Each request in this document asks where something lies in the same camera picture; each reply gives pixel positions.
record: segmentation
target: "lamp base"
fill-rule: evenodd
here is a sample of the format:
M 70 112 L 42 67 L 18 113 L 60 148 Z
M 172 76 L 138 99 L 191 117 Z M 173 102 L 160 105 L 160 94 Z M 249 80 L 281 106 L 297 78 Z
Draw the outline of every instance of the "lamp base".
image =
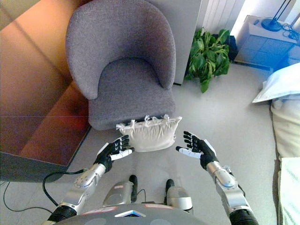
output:
M 262 27 L 274 32 L 280 31 L 282 29 L 282 25 L 280 23 L 270 18 L 262 20 Z

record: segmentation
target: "chair backrest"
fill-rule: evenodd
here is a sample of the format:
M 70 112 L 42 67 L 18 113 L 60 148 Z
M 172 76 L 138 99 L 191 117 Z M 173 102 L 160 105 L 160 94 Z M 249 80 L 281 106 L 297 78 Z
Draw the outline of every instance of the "chair backrest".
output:
M 175 43 L 167 19 L 144 0 L 93 0 L 72 15 L 66 38 L 71 75 L 87 99 L 98 96 L 105 66 L 125 57 L 149 62 L 161 85 L 175 77 Z

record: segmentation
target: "radiator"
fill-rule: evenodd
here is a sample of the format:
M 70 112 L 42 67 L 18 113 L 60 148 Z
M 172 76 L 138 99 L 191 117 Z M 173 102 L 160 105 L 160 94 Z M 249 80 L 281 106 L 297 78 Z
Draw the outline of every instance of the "radiator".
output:
M 203 27 L 212 34 L 231 30 L 245 0 L 209 0 Z

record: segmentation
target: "black cylinder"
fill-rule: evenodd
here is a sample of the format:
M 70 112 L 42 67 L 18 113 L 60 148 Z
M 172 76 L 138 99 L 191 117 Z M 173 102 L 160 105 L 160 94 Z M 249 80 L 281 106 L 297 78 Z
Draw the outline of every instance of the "black cylinder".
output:
M 236 210 L 229 215 L 229 219 L 232 225 L 258 225 L 250 210 Z
M 51 214 L 48 221 L 59 222 L 70 217 L 76 216 L 77 212 L 69 206 L 62 205 L 56 208 L 56 210 Z

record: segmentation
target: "bed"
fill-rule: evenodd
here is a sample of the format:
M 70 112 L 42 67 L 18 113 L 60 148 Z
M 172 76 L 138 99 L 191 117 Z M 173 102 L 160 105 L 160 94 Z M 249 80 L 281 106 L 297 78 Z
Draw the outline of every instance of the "bed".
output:
M 274 72 L 253 102 L 271 101 L 279 153 L 278 224 L 300 224 L 300 63 Z

